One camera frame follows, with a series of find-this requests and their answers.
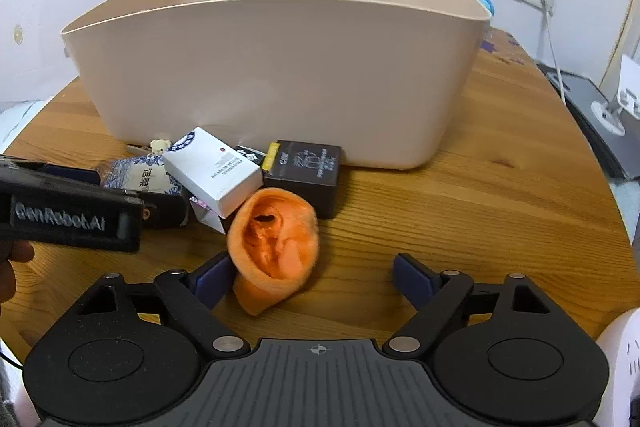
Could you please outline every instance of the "circular pad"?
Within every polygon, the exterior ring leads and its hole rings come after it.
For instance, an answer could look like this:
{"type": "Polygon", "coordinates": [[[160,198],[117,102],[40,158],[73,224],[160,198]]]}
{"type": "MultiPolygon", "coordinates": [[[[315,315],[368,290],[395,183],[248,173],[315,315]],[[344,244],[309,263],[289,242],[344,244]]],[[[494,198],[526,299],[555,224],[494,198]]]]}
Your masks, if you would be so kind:
{"type": "Polygon", "coordinates": [[[69,368],[84,380],[109,382],[131,375],[144,358],[144,351],[132,342],[101,339],[78,347],[69,357],[69,368]]]}
{"type": "Polygon", "coordinates": [[[607,360],[577,325],[550,315],[494,314],[451,333],[433,354],[436,379],[453,401],[498,423],[589,417],[607,384],[607,360]]]}
{"type": "Polygon", "coordinates": [[[85,328],[62,321],[31,350],[23,377],[38,410],[65,424],[128,425],[181,400],[200,374],[193,344],[137,316],[101,315],[111,314],[79,315],[85,328]]]}
{"type": "Polygon", "coordinates": [[[562,367],[562,354],[551,344],[536,339],[508,339],[488,351],[489,363],[505,377],[542,380],[562,367]]]}

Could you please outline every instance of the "black handheld device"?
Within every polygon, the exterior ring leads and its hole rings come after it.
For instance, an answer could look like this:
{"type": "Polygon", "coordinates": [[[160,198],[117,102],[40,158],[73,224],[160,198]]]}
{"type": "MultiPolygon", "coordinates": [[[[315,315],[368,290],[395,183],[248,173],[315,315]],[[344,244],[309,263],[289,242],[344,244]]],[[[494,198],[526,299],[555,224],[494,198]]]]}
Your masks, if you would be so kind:
{"type": "Polygon", "coordinates": [[[140,198],[123,191],[0,158],[0,239],[135,251],[144,208],[140,198]]]}
{"type": "Polygon", "coordinates": [[[235,275],[225,252],[150,283],[98,279],[25,361],[42,426],[588,427],[607,385],[600,348],[523,274],[476,283],[399,254],[394,284],[417,312],[382,347],[254,349],[209,313],[235,275]],[[469,326],[477,313],[493,314],[469,326]]]}

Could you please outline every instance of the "white box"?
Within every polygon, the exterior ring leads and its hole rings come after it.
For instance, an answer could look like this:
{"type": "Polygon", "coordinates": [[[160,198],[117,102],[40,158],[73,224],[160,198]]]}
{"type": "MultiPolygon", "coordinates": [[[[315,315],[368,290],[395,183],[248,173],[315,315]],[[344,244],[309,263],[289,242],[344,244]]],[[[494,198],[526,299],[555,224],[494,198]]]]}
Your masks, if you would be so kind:
{"type": "Polygon", "coordinates": [[[218,214],[216,214],[211,208],[209,208],[204,201],[200,201],[195,196],[189,198],[189,202],[191,203],[191,208],[193,209],[193,213],[196,216],[196,219],[201,222],[203,225],[207,225],[212,229],[224,233],[226,235],[226,231],[229,229],[231,222],[233,221],[233,216],[226,217],[223,219],[218,214]]]}
{"type": "Polygon", "coordinates": [[[220,217],[262,186],[262,172],[233,147],[196,127],[162,154],[164,168],[220,217]]]}

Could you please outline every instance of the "beige plastic basket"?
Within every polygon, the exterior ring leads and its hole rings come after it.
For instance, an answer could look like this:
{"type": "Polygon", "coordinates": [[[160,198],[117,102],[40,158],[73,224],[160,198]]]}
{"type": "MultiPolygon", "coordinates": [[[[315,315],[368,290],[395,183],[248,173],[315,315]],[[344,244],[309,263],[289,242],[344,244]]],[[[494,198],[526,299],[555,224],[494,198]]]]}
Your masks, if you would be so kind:
{"type": "Polygon", "coordinates": [[[435,152],[488,19],[477,0],[108,0],[62,37],[125,142],[200,126],[408,169],[435,152]]]}

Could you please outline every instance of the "blue object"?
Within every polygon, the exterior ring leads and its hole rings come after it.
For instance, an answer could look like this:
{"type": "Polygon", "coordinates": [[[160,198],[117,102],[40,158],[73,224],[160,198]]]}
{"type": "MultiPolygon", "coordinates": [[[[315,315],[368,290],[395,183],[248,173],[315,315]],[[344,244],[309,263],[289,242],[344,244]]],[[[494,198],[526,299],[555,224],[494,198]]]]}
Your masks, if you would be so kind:
{"type": "Polygon", "coordinates": [[[491,0],[480,0],[480,2],[489,10],[491,17],[493,17],[495,15],[494,3],[492,3],[491,0]]]}
{"type": "Polygon", "coordinates": [[[492,42],[482,41],[480,44],[480,49],[489,53],[493,53],[495,51],[495,46],[492,42]]]}
{"type": "Polygon", "coordinates": [[[412,264],[404,254],[394,259],[394,286],[416,310],[422,308],[440,289],[440,276],[423,267],[429,275],[412,264]]]}
{"type": "Polygon", "coordinates": [[[100,174],[96,171],[88,169],[76,169],[73,167],[61,167],[60,165],[52,165],[47,163],[40,172],[51,174],[52,176],[60,176],[77,182],[89,183],[91,185],[100,185],[100,174]]]}
{"type": "Polygon", "coordinates": [[[228,253],[218,254],[192,274],[191,292],[207,308],[212,309],[233,286],[236,266],[228,253]]]}

